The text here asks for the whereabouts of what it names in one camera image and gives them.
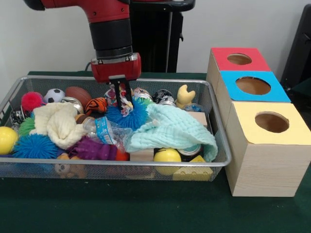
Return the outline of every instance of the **cable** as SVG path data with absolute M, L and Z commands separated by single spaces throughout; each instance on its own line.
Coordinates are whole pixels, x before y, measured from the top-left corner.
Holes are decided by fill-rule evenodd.
M 85 70 L 84 71 L 87 71 L 88 70 L 88 67 L 91 65 L 91 62 L 89 62 L 88 64 L 87 64 L 87 66 L 86 66 L 86 68 L 85 68 Z

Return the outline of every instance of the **blue spiky ball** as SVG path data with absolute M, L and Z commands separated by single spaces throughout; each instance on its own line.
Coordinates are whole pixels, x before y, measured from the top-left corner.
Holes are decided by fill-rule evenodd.
M 56 159 L 57 146 L 47 136 L 32 134 L 21 137 L 14 146 L 15 158 Z
M 148 104 L 149 102 L 146 102 L 145 99 L 134 99 L 134 109 L 128 116 L 123 117 L 120 109 L 115 106 L 109 106 L 105 116 L 109 121 L 117 123 L 122 128 L 131 128 L 133 131 L 136 131 L 144 125 L 148 119 Z

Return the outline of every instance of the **teddy bear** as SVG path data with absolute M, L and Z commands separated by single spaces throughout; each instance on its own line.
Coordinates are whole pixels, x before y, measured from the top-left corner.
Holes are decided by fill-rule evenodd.
M 62 153 L 57 159 L 69 160 L 67 153 Z M 73 156 L 72 160 L 80 160 L 79 157 Z M 86 178 L 85 165 L 83 164 L 55 164 L 54 170 L 60 178 L 73 178 L 77 176 L 79 179 Z
M 183 109 L 185 105 L 191 104 L 195 97 L 195 91 L 187 91 L 188 86 L 182 85 L 177 93 L 176 106 Z

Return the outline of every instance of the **brown football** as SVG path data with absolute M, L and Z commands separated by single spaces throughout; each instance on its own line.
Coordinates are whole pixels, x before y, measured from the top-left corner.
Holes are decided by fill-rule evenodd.
M 92 99 L 91 95 L 87 91 L 78 86 L 68 87 L 66 89 L 65 95 L 68 97 L 76 98 L 81 102 L 83 108 L 85 108 L 87 103 Z

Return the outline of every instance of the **yellow ball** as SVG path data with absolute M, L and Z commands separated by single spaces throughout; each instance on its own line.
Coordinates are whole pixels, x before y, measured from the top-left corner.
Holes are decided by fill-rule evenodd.
M 18 140 L 18 134 L 11 128 L 0 127 L 0 154 L 9 154 Z
M 154 156 L 155 162 L 181 162 L 178 151 L 174 149 L 160 149 Z M 173 175 L 179 167 L 177 166 L 156 166 L 155 169 L 164 176 Z

